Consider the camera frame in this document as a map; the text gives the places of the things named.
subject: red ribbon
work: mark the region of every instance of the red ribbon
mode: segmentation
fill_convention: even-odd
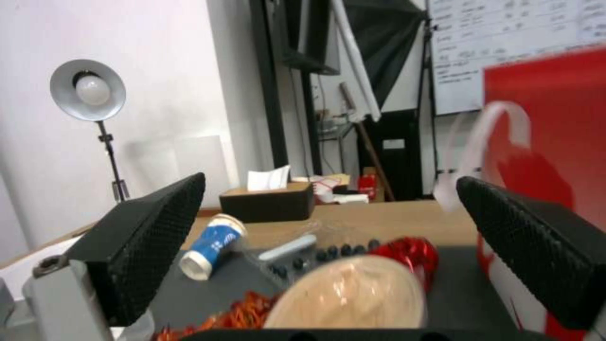
[[[433,283],[433,277],[438,269],[438,252],[425,238],[404,237],[390,241],[369,252],[371,255],[380,255],[391,258],[406,266],[419,280],[428,292]]]

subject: orange tinsel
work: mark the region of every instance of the orange tinsel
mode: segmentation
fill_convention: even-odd
[[[234,302],[228,312],[208,318],[198,327],[188,326],[183,331],[164,327],[152,340],[175,341],[182,337],[212,328],[260,329],[278,296],[269,299],[253,291],[247,291],[243,301]]]

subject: lamp shade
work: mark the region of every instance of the lamp shade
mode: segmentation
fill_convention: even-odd
[[[120,76],[105,64],[76,59],[59,66],[50,78],[50,94],[67,114],[84,121],[104,121],[126,102]]]

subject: desk lamp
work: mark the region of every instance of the desk lamp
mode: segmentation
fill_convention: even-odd
[[[105,64],[76,59],[59,66],[50,78],[50,93],[55,103],[68,115],[96,122],[101,130],[99,141],[105,144],[112,163],[112,189],[117,202],[129,197],[120,179],[113,154],[113,136],[105,130],[104,121],[116,115],[126,101],[126,89],[120,76]]]

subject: light bulb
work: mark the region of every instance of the light bulb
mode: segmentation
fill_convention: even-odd
[[[97,76],[84,76],[76,83],[78,97],[91,106],[100,106],[110,99],[110,87]]]

